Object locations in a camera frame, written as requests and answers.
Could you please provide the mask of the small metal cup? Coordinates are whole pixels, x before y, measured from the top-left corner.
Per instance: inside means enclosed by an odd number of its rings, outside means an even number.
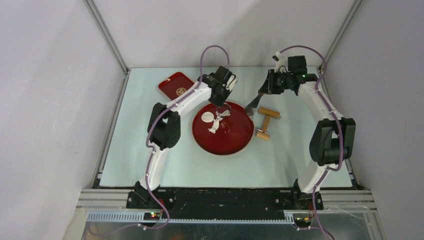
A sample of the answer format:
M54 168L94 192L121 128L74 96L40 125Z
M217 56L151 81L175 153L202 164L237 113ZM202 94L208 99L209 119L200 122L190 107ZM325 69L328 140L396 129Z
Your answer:
M219 118L224 118L231 114L231 106L225 102L222 106L217 106L215 114Z

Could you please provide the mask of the cut round dough wrapper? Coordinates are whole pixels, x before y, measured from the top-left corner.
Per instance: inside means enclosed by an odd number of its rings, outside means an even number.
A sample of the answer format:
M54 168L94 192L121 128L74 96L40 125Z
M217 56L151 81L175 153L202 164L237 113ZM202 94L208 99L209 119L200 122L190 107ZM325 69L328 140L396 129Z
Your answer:
M212 112L206 111L201 115L201 120L205 123L211 123L215 120L215 116Z

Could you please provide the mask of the round red plate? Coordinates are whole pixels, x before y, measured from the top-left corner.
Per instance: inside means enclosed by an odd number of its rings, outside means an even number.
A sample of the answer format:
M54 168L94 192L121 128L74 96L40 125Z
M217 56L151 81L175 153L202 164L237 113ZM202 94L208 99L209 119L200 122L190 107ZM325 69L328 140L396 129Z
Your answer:
M212 122L202 120L202 115L210 112L217 118L217 107L211 103L203 106L192 121L192 135L195 142L204 151L218 155L233 155L244 149L251 141L255 126L244 108L235 102L226 102L230 106L228 116L219 121L217 130L209 131L213 127Z

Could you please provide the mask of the wooden dough roller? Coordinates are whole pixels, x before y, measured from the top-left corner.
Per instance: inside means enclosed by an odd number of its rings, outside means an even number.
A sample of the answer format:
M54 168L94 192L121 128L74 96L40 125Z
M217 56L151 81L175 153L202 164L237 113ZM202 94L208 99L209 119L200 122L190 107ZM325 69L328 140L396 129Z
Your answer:
M261 127L256 131L255 136L264 141L270 139L270 133L268 132L268 127L271 122L271 119L279 120L281 118L281 113L275 110L271 110L265 107L260 107L257 111L258 114L264 116Z

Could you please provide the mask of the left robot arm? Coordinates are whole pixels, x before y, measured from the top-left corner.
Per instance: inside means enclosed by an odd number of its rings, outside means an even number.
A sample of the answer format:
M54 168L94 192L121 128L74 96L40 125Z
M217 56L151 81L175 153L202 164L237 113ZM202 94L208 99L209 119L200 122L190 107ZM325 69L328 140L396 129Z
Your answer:
M138 185L141 191L135 193L145 208L153 208L158 194L153 190L160 186L161 175L169 151L181 138L181 120L194 108L205 101L222 107L232 93L238 77L228 68L219 66L215 72L202 73L197 81L176 99L162 104L156 103L147 127L146 147L150 150L146 170Z

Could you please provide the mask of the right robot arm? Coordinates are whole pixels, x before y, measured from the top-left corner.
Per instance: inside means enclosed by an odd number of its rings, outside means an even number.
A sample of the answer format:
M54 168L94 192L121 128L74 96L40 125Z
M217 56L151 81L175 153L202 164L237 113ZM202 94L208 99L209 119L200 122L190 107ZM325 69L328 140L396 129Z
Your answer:
M320 77L308 73L306 58L303 55L291 56L288 64L275 54L274 68L268 70L258 96L280 95L292 91L308 108L316 122L309 142L310 162L305 173L295 180L291 204L304 209L311 202L310 194L319 191L327 174L341 169L343 161L350 158L355 139L356 122L344 117L324 94Z

